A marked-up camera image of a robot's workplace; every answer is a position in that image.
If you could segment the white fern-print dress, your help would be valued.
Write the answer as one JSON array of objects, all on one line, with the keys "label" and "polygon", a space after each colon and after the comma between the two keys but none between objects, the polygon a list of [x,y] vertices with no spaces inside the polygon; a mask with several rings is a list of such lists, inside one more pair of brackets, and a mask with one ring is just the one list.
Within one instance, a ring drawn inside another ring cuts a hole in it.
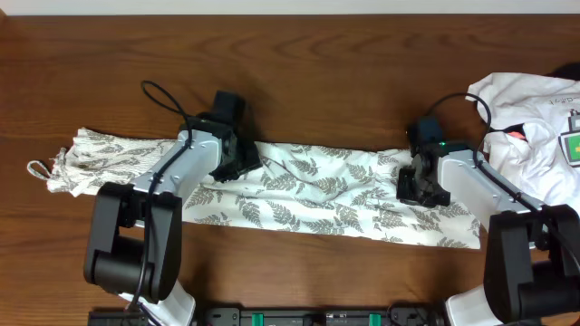
[{"label": "white fern-print dress", "polygon": [[[27,169],[52,193],[97,193],[144,173],[173,143],[126,139],[81,128],[53,166]],[[260,142],[263,166],[235,181],[206,177],[183,206],[186,222],[319,235],[347,235],[406,245],[478,249],[480,223],[459,202],[424,208],[396,198],[403,149],[367,152]]]}]

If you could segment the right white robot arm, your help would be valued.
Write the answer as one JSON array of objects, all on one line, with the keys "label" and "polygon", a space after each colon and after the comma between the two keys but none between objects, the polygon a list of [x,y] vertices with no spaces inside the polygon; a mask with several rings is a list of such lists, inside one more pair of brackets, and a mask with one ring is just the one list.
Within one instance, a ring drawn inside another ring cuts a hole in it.
[{"label": "right white robot arm", "polygon": [[396,197],[434,208],[457,199],[488,232],[483,283],[445,302],[449,325],[538,325],[579,310],[579,215],[549,206],[459,143],[411,146]]}]

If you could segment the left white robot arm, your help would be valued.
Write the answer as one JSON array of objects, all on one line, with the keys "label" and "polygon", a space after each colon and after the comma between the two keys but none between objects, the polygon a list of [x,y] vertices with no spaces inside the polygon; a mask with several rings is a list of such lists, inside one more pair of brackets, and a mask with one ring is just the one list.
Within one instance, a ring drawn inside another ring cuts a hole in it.
[{"label": "left white robot arm", "polygon": [[256,143],[226,120],[188,118],[175,144],[129,183],[98,191],[84,264],[87,283],[128,306],[93,311],[91,325],[190,325],[196,303],[178,281],[184,201],[207,176],[240,178],[262,165]]}]

